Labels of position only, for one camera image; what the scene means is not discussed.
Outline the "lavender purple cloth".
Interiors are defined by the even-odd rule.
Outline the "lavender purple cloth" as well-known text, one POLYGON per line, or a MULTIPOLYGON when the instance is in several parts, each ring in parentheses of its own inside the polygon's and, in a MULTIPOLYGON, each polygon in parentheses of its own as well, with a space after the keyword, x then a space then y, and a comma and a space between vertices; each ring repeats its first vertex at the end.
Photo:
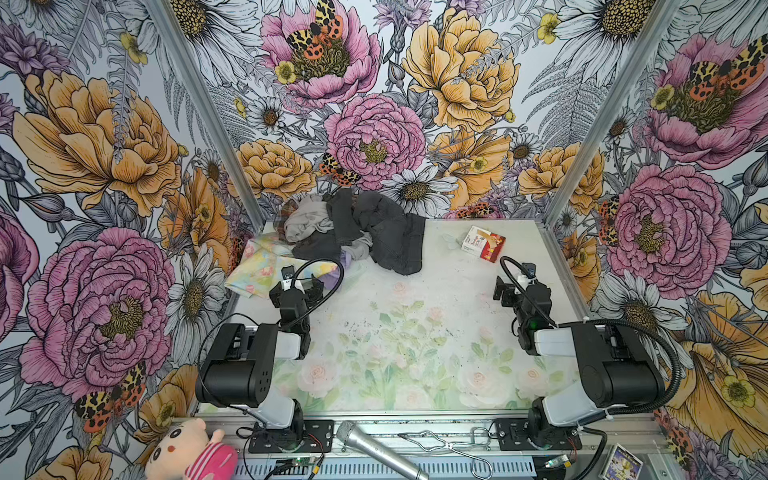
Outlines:
POLYGON ((348 270, 353 262, 353 258, 347 251, 342 250, 339 262, 342 264, 344 270, 348 270))

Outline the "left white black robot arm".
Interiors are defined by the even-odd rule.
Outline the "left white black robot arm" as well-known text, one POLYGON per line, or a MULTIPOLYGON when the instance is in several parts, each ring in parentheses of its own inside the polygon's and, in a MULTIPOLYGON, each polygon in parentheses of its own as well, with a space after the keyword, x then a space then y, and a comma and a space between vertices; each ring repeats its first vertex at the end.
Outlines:
POLYGON ((311 437, 300 403, 272 385, 279 360, 302 360, 309 352, 311 327, 306 315, 323 300, 315 277, 283 280, 270 291, 279 310, 276 323, 248 326, 225 321, 207 354, 200 354, 196 398, 232 408, 255 421, 246 444, 250 453, 311 451, 311 437))

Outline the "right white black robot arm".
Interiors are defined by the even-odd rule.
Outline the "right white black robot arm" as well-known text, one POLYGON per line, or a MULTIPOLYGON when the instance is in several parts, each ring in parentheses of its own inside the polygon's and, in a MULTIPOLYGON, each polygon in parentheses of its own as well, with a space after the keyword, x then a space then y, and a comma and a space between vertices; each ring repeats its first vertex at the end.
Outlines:
POLYGON ((578 370, 574 384, 533 400, 526 419, 497 422, 502 448, 579 444, 580 426, 654 410, 665 398, 665 381, 639 338, 649 332, 618 320, 554 325, 548 318, 551 289, 537 281, 523 286, 497 277, 493 298, 513 310, 512 332, 526 354, 572 358, 578 370))

